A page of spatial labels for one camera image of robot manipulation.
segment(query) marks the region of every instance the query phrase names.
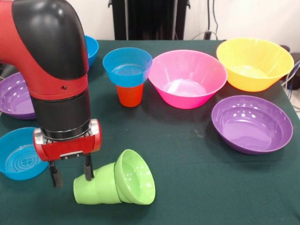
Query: pink bowl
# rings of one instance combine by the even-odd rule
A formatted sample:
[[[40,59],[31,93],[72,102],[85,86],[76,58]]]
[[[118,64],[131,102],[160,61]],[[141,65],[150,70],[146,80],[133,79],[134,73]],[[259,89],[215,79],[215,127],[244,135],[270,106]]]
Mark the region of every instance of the pink bowl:
[[[166,103],[180,109],[193,109],[203,105],[225,85],[227,72],[208,54],[175,50],[153,60],[149,80]]]

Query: cable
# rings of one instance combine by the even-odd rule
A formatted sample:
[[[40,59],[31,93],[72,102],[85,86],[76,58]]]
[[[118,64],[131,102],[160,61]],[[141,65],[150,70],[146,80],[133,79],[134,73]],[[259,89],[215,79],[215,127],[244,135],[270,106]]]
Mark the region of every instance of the cable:
[[[294,108],[296,108],[296,109],[298,109],[298,110],[300,110],[300,108],[299,108],[299,107],[297,107],[297,106],[294,106],[294,105],[293,105],[293,107],[294,107]]]
[[[213,33],[213,34],[216,36],[216,39],[218,40],[217,34],[216,34],[214,31],[211,31],[211,30],[202,31],[202,32],[198,33],[196,36],[194,36],[191,40],[194,40],[194,39],[195,39],[196,37],[198,37],[200,34],[204,34],[204,33],[207,32],[207,31]]]
[[[176,32],[175,32],[175,40],[179,40]]]
[[[291,72],[286,76],[285,82],[283,82],[281,85],[284,86],[285,85],[285,89],[287,89],[287,83],[295,76],[296,72],[298,71],[298,69],[300,68],[300,60],[298,60],[295,63],[294,68],[291,70]]]
[[[207,16],[208,16],[208,28],[210,30],[210,0],[207,0]]]
[[[215,23],[216,23],[216,35],[217,35],[219,24],[217,23],[217,20],[216,20],[215,0],[212,0],[212,14],[214,15],[214,20],[215,20]]]

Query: stacked cups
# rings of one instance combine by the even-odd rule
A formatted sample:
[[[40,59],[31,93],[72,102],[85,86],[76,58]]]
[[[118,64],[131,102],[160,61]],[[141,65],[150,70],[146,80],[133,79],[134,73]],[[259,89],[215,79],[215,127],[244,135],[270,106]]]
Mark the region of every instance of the stacked cups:
[[[115,49],[104,57],[103,66],[116,85],[123,106],[135,107],[141,103],[151,65],[152,56],[139,48]]]

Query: white wall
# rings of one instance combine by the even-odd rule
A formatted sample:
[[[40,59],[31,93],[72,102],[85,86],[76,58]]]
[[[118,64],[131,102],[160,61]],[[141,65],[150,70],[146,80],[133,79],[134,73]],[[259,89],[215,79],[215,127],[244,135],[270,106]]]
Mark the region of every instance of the white wall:
[[[207,29],[207,1],[190,2],[185,39]],[[215,31],[212,0],[210,11],[210,29]],[[300,52],[300,0],[215,0],[215,13],[219,39],[264,38]]]
[[[113,9],[108,0],[67,0],[76,10],[84,33],[96,39],[114,39]]]
[[[114,39],[113,11],[108,0],[68,0],[77,11],[84,32],[96,39]],[[185,39],[207,29],[207,1],[190,0]],[[215,30],[210,0],[210,29]],[[219,39],[257,37],[288,45],[300,52],[300,0],[215,0]]]

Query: blue bowl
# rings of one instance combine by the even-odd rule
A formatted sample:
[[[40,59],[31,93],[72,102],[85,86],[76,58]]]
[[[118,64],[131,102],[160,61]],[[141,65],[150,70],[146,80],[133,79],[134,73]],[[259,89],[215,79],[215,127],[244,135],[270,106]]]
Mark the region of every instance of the blue bowl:
[[[90,36],[85,35],[85,43],[88,51],[89,68],[95,62],[97,53],[99,51],[99,43]]]
[[[14,130],[0,138],[0,172],[13,180],[38,176],[48,166],[33,144],[33,127]]]
[[[146,81],[152,56],[139,48],[119,48],[108,53],[103,66],[109,79],[117,86],[136,87]]]

